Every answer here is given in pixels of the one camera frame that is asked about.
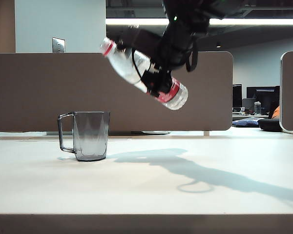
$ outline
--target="ceiling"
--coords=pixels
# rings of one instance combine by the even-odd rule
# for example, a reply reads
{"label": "ceiling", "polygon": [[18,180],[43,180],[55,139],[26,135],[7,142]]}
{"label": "ceiling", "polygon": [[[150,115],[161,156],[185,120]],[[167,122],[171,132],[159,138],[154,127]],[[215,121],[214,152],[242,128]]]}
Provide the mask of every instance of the ceiling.
{"label": "ceiling", "polygon": [[[228,16],[236,19],[293,19],[293,0],[249,0],[238,12]],[[162,0],[106,0],[107,18],[165,18]],[[162,35],[165,26],[141,26]],[[117,39],[126,26],[106,26],[109,38]],[[207,37],[199,39],[200,51],[222,50],[293,37],[293,26],[229,26],[210,27]]]}

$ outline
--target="gray partition wall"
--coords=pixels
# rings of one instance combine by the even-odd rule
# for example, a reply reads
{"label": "gray partition wall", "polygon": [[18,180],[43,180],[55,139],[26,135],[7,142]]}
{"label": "gray partition wall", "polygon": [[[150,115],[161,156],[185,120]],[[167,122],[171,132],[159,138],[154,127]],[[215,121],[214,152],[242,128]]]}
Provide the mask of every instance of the gray partition wall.
{"label": "gray partition wall", "polygon": [[115,132],[226,130],[232,56],[201,52],[198,60],[191,73],[173,72],[189,95],[172,111],[119,77],[101,54],[0,54],[0,131],[57,131],[59,114],[99,110],[111,112]]}
{"label": "gray partition wall", "polygon": [[293,51],[281,57],[280,124],[293,131]]}

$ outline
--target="wall plate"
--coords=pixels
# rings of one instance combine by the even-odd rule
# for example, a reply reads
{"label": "wall plate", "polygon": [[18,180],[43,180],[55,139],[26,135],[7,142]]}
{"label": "wall plate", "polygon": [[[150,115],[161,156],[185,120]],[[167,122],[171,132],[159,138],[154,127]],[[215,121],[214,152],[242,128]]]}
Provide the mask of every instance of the wall plate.
{"label": "wall plate", "polygon": [[64,53],[65,52],[65,40],[60,38],[52,38],[52,52]]}

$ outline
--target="bottle cap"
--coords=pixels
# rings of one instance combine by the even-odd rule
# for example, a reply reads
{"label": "bottle cap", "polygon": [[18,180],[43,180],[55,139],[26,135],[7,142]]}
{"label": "bottle cap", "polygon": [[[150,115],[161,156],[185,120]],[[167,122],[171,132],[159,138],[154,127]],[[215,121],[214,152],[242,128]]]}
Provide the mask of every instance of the bottle cap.
{"label": "bottle cap", "polygon": [[100,46],[101,53],[104,56],[107,56],[108,53],[111,51],[113,45],[114,45],[114,41],[110,40],[109,38],[104,38],[104,40]]}

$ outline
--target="plastic water bottle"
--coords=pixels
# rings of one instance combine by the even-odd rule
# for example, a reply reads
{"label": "plastic water bottle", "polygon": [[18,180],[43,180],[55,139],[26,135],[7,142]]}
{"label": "plastic water bottle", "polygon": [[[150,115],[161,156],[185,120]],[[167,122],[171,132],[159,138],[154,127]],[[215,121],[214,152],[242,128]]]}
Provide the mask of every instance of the plastic water bottle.
{"label": "plastic water bottle", "polygon": [[[109,38],[105,38],[101,44],[102,54],[108,58],[114,70],[127,82],[133,84],[142,92],[147,93],[147,87],[141,81],[134,64],[132,63],[131,53],[120,51],[117,45]],[[135,51],[134,59],[138,71],[143,75],[145,70],[150,69],[150,58],[139,51]],[[172,77],[172,85],[170,91],[166,94],[159,92],[159,96],[155,99],[171,110],[180,109],[188,99],[187,88],[177,79]]]}
{"label": "plastic water bottle", "polygon": [[261,103],[259,101],[254,102],[254,110],[255,110],[255,115],[260,115],[261,112]]}

